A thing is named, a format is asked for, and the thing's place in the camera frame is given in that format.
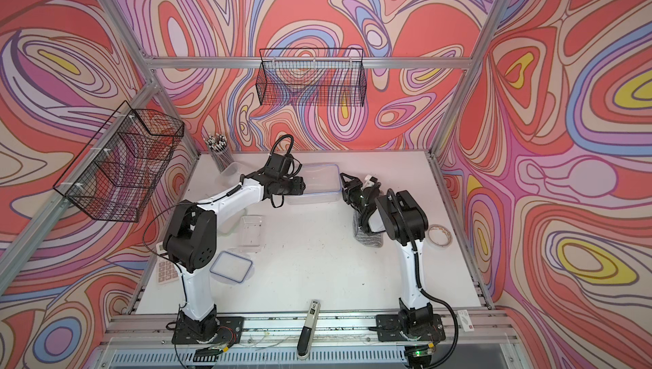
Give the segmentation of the large clear box blue lid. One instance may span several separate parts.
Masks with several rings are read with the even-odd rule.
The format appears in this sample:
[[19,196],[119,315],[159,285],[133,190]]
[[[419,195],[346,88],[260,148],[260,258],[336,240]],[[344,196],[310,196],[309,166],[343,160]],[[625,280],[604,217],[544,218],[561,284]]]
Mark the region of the large clear box blue lid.
[[306,184],[302,195],[287,196],[290,205],[330,204],[341,200],[340,169],[335,163],[309,163],[299,173]]

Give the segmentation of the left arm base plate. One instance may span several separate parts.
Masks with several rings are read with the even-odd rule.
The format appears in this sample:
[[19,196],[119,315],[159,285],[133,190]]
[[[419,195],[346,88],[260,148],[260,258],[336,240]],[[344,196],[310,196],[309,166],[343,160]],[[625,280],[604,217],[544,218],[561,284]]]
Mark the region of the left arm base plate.
[[236,345],[241,340],[243,316],[207,317],[203,321],[178,318],[171,343],[173,345]]

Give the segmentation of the small clear box blue lid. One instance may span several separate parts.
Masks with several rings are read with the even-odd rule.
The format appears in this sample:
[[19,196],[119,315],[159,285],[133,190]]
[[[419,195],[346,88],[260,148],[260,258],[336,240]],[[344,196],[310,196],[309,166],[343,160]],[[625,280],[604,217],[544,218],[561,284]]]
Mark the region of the small clear box blue lid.
[[256,253],[263,247],[265,219],[261,215],[243,216],[239,223],[238,249],[246,253]]

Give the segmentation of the translucent green lunch box lid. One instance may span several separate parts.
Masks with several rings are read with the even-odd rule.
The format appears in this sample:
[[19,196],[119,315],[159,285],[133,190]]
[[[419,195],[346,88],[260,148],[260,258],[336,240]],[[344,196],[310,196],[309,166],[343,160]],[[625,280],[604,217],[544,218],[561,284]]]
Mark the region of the translucent green lunch box lid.
[[242,209],[228,219],[223,219],[217,227],[217,236],[230,236],[236,233],[242,218],[247,216],[247,214],[247,209]]

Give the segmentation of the small blue rimmed lid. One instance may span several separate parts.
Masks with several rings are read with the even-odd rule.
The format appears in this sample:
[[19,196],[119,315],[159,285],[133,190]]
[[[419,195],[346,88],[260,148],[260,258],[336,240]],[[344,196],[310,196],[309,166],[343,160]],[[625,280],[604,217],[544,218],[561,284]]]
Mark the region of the small blue rimmed lid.
[[229,285],[237,285],[251,279],[255,273],[253,259],[246,253],[224,250],[212,262],[210,274]]

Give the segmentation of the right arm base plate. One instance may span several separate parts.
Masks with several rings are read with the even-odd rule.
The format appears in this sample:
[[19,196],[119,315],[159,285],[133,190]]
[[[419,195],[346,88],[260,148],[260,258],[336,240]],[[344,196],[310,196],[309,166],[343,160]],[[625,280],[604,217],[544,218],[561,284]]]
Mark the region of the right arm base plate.
[[370,328],[378,335],[380,342],[432,342],[439,344],[447,339],[441,316],[434,314],[429,321],[408,324],[398,314],[375,316],[375,325]]

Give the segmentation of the grey striped cloth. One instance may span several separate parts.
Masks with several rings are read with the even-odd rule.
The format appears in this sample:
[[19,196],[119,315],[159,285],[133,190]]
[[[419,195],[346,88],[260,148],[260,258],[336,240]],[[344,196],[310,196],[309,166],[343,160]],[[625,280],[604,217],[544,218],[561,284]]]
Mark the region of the grey striped cloth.
[[360,214],[353,215],[353,237],[361,245],[369,248],[382,248],[384,235],[385,226],[378,212],[375,212],[364,224]]

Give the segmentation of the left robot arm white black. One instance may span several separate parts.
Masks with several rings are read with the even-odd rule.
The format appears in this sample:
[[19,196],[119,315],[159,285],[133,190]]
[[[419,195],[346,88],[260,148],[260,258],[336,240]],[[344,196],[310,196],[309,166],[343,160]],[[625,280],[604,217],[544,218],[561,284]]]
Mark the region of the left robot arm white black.
[[247,207],[275,196],[300,196],[306,183],[302,163],[290,153],[271,153],[259,170],[241,175],[233,187],[200,202],[183,200],[171,215],[163,248],[178,267],[184,302],[174,330],[201,344],[217,336],[217,306],[211,295],[210,264],[216,257],[217,228]]

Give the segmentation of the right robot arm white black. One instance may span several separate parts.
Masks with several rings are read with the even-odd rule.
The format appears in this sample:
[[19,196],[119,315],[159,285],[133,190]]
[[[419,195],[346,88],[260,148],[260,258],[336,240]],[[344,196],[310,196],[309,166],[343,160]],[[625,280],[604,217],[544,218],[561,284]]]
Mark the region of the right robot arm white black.
[[389,238],[402,258],[402,296],[397,323],[391,328],[406,338],[419,338],[434,323],[429,299],[422,293],[423,247],[429,222],[424,210],[406,190],[381,191],[372,175],[364,180],[340,174],[341,194],[353,209],[353,233],[362,244],[381,243]]

